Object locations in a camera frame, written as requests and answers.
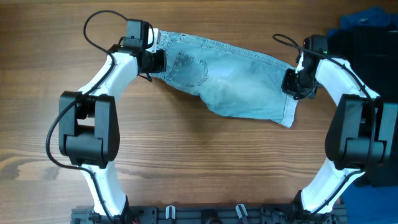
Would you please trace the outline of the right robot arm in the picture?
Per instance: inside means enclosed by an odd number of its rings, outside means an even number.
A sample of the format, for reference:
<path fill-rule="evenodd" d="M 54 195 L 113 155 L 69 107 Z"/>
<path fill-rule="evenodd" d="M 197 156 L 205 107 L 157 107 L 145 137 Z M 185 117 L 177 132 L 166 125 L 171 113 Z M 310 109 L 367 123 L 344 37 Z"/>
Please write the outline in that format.
<path fill-rule="evenodd" d="M 282 91 L 303 100 L 323 87 L 337 106 L 325 138 L 326 159 L 311 183 L 297 192 L 290 211 L 294 220 L 320 220 L 349 185 L 389 159 L 397 103 L 383 101 L 348 60 L 331 54 L 325 36 L 307 37 L 302 46 L 283 34 L 273 39 L 298 50 L 297 67 L 286 70 Z"/>

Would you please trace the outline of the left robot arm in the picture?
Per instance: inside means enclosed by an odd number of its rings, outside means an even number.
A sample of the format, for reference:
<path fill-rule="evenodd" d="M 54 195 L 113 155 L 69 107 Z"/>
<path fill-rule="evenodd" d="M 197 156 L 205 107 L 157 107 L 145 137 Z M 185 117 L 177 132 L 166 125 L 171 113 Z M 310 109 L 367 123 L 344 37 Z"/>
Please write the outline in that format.
<path fill-rule="evenodd" d="M 58 145 L 69 158 L 70 169 L 85 177 L 94 200 L 93 219 L 99 223 L 120 221 L 127 214 L 114 160 L 120 132 L 116 103 L 126 87 L 142 76 L 165 71 L 163 50 L 134 50 L 118 47 L 93 79 L 78 91 L 65 91 L 59 100 Z"/>

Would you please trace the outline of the light blue denim shorts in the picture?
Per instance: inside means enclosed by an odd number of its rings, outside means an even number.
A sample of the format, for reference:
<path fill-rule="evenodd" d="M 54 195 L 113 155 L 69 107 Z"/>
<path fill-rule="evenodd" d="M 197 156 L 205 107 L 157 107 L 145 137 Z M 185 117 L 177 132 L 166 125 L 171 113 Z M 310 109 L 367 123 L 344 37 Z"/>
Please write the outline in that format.
<path fill-rule="evenodd" d="M 220 116 L 271 120 L 291 127 L 297 101 L 282 91 L 288 63 L 196 35 L 159 33 L 157 48 L 165 51 L 167 64 L 156 78 L 200 97 Z"/>

